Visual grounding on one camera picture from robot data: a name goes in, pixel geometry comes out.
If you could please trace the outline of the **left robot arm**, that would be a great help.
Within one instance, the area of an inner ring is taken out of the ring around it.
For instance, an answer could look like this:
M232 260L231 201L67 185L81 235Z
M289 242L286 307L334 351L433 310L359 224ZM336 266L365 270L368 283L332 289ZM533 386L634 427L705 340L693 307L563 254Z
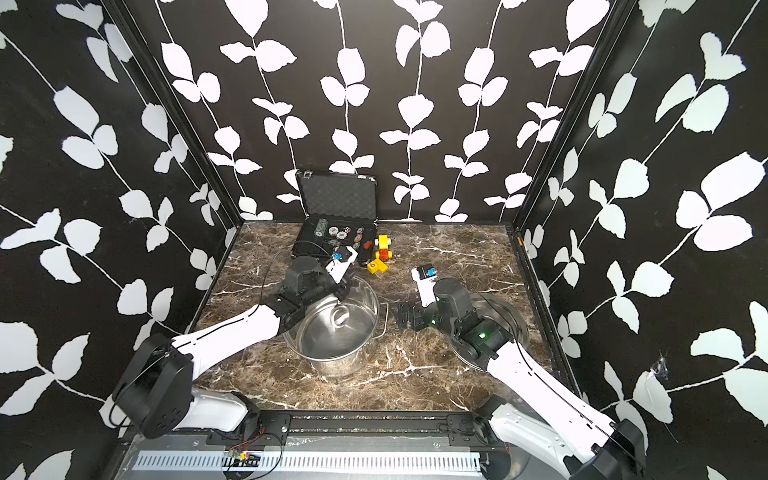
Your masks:
M194 382L210 368L296 326L319 301L344 298L352 250L327 264L298 257L272 294L241 314L189 334L144 339L112 393L114 409L149 439L179 429L237 430L249 413L235 394L209 392Z

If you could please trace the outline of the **long metal spoon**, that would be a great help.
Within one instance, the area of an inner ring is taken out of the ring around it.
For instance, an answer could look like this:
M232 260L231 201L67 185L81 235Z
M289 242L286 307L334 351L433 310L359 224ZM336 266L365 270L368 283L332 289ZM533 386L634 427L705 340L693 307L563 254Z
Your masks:
M329 321L335 328L343 327L350 317L350 311L343 302L338 302L329 313Z

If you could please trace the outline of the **stainless steel pot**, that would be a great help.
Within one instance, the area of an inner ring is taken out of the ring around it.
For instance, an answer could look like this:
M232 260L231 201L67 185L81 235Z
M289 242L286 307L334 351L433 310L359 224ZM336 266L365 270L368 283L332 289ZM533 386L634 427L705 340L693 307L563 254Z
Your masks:
M326 378L345 378L364 368L387 331L389 304L381 302L371 285L359 277L353 278L350 285L345 300L339 301L333 295L323 298L283 335L288 347ZM338 302L350 311L341 328L329 321L329 313Z

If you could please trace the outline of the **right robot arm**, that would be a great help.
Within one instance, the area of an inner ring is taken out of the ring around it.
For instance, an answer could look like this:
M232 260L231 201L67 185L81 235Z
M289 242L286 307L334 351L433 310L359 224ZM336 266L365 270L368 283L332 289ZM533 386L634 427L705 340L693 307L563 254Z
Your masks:
M462 362L489 373L534 412L498 405L483 420L492 439L521 448L565 479L649 478L641 429L597 411L538 364L524 348L527 325L514 307L440 279L430 265L411 275L419 300L399 305L399 325L442 332Z

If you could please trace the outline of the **steel pot lid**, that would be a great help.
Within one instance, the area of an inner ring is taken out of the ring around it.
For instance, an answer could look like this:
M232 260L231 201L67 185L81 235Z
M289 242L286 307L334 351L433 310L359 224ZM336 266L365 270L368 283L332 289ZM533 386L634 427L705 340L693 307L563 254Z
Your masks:
M449 344L456 356L470 367L486 371L500 349L511 343L527 349L528 325L521 313L495 295L471 293L473 310L456 321Z

